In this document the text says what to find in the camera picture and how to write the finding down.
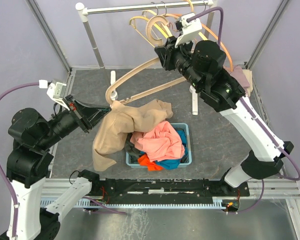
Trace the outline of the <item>beige hanger of beige shirt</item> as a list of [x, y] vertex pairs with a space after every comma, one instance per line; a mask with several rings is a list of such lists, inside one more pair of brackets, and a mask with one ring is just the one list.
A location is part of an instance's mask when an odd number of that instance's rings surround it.
[[[151, 29], [152, 26], [154, 24], [156, 24], [157, 22], [162, 23], [165, 27], [168, 26], [169, 21], [162, 15], [156, 15], [153, 16], [152, 18], [149, 19], [149, 21], [146, 24], [146, 37], [149, 40], [149, 42], [154, 45], [155, 47], [158, 46], [162, 46], [163, 45], [163, 40], [161, 38], [155, 39], [152, 36], [151, 33]], [[112, 84], [110, 87], [108, 87], [108, 89], [105, 92], [105, 99], [107, 101], [108, 104], [112, 105], [114, 100], [112, 100], [111, 98], [111, 93], [116, 90], [116, 88], [118, 88], [119, 86], [121, 86], [122, 84], [124, 84], [126, 81], [128, 81], [129, 79], [131, 79], [133, 76], [135, 76], [136, 74], [138, 74], [139, 72], [145, 70], [146, 68], [158, 63], [160, 61], [160, 59], [158, 57], [153, 58], [147, 62], [144, 62], [143, 64], [137, 66], [136, 68], [132, 69], [131, 71], [129, 71], [128, 73], [126, 73], [125, 75], [123, 75], [121, 78], [119, 78], [114, 84]], [[133, 101], [139, 100], [141, 98], [144, 98], [146, 96], [152, 95], [154, 93], [157, 93], [159, 91], [165, 90], [167, 88], [170, 88], [172, 86], [175, 86], [179, 83], [185, 82], [186, 79], [184, 77], [179, 77], [175, 80], [169, 81], [167, 83], [158, 85], [154, 88], [148, 89], [146, 91], [143, 91], [141, 93], [135, 94], [131, 97], [128, 97], [126, 99], [120, 100], [119, 102], [121, 102], [122, 104], [127, 104], [127, 103], [131, 103]]]

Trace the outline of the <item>yellow hanger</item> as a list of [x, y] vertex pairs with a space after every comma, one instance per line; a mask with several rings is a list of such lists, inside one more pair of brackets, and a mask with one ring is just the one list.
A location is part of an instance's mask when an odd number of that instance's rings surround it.
[[[153, 2], [153, 1], [151, 2], [151, 4], [153, 4], [153, 5], [155, 6], [156, 12], [153, 11], [153, 10], [151, 10], [151, 9], [146, 9], [146, 10], [144, 10], [144, 11], [142, 12], [142, 15], [141, 15], [142, 17], [147, 18], [148, 21], [150, 20], [150, 18], [152, 18], [152, 17], [154, 17], [154, 16], [157, 16], [157, 15], [159, 14], [159, 9], [158, 9], [157, 4], [156, 4], [155, 2]], [[169, 28], [168, 28], [166, 25], [164, 25], [162, 22], [158, 22], [158, 21], [157, 21], [157, 22], [155, 22], [153, 25], [158, 29], [158, 31], [159, 31], [165, 38], [171, 37], [171, 36], [172, 36], [172, 34], [171, 34]]]

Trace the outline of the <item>beige t shirt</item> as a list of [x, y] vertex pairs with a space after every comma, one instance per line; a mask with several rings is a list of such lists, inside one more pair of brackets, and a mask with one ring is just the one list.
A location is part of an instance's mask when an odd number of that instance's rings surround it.
[[116, 164], [108, 155], [121, 151], [128, 134], [149, 132], [160, 122], [173, 116], [172, 104], [154, 99], [140, 107], [132, 107], [115, 100], [111, 111], [101, 121], [92, 144], [94, 170], [103, 172]]

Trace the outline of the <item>orange hanger of blue shirt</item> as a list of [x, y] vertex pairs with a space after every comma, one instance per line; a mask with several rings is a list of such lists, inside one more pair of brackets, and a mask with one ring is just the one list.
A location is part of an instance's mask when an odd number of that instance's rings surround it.
[[[216, 35], [207, 25], [205, 25], [203, 23], [201, 25], [202, 25], [203, 29], [206, 30], [210, 35], [212, 35], [217, 42], [221, 39], [220, 34]], [[229, 62], [229, 67], [225, 67], [225, 69], [228, 70], [228, 71], [233, 71], [234, 65], [233, 65], [231, 55], [229, 54], [227, 48], [225, 47], [225, 45], [222, 42], [220, 42], [220, 47], [225, 52], [226, 57], [227, 57], [228, 62]]]

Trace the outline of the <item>dark grey t shirt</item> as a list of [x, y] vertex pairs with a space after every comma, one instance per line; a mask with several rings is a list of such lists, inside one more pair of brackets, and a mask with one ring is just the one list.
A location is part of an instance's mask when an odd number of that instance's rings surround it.
[[129, 162], [131, 164], [138, 164], [138, 159], [143, 155], [143, 153], [129, 140], [125, 141], [124, 149], [126, 153], [128, 153]]

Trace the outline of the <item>orange t shirt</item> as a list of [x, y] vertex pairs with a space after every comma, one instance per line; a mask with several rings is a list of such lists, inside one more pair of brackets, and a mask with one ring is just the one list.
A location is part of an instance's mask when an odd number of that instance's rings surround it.
[[137, 161], [140, 166], [147, 167], [147, 170], [150, 172], [162, 171], [164, 169], [162, 166], [157, 165], [155, 162], [151, 162], [146, 153], [140, 156]]

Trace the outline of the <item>pink t shirt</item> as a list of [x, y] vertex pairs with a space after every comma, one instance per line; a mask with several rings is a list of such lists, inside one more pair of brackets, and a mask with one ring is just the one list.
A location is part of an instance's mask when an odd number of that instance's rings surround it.
[[180, 135], [166, 120], [149, 132], [133, 132], [130, 142], [146, 153], [150, 162], [178, 160], [185, 155]]

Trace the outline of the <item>blue t shirt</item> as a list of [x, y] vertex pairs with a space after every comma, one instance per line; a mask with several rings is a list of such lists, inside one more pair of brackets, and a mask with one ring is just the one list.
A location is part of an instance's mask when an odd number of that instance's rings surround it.
[[173, 169], [177, 169], [180, 164], [184, 164], [186, 162], [186, 160], [188, 159], [188, 141], [187, 141], [187, 135], [185, 133], [185, 131], [181, 128], [176, 128], [175, 129], [176, 132], [178, 133], [182, 145], [184, 147], [184, 155], [182, 158], [180, 159], [165, 159], [165, 160], [161, 160], [161, 161], [154, 161], [157, 165], [163, 167], [166, 170], [173, 170]]

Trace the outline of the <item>beige plastic hanger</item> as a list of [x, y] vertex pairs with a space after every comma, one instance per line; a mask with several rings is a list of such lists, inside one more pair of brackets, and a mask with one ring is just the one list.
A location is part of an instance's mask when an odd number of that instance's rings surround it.
[[[191, 0], [186, 0], [186, 2], [190, 6], [190, 12], [194, 13], [194, 5], [193, 5], [192, 1]], [[165, 17], [170, 17], [170, 18], [173, 18], [173, 19], [177, 20], [179, 17], [182, 16], [182, 14], [180, 14], [180, 13], [166, 13], [164, 16]], [[177, 30], [174, 29], [173, 24], [171, 22], [167, 26], [169, 28], [171, 28], [174, 32], [177, 32]], [[202, 32], [199, 32], [198, 35], [200, 36], [200, 38], [202, 40], [204, 40], [204, 41], [208, 40], [207, 37]]]

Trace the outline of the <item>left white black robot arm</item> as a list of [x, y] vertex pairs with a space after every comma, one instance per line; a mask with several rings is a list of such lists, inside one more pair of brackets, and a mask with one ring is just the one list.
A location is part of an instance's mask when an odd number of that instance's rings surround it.
[[80, 102], [71, 95], [63, 101], [65, 110], [51, 120], [34, 108], [24, 108], [12, 118], [8, 134], [13, 138], [13, 150], [7, 159], [6, 177], [15, 198], [9, 228], [0, 235], [2, 240], [53, 240], [76, 203], [101, 189], [99, 175], [83, 170], [57, 200], [41, 207], [48, 167], [54, 158], [51, 147], [77, 128], [88, 132], [111, 110]]

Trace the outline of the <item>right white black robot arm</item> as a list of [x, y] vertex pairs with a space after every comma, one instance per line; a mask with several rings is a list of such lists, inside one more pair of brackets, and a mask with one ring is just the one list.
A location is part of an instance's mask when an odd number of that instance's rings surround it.
[[164, 45], [154, 48], [162, 67], [166, 71], [178, 70], [200, 98], [225, 117], [251, 148], [240, 164], [225, 173], [219, 183], [221, 193], [230, 196], [250, 179], [277, 175], [284, 165], [282, 159], [289, 156], [294, 145], [279, 139], [260, 118], [244, 88], [224, 69], [226, 53], [211, 40], [179, 46], [176, 43], [172, 36]]

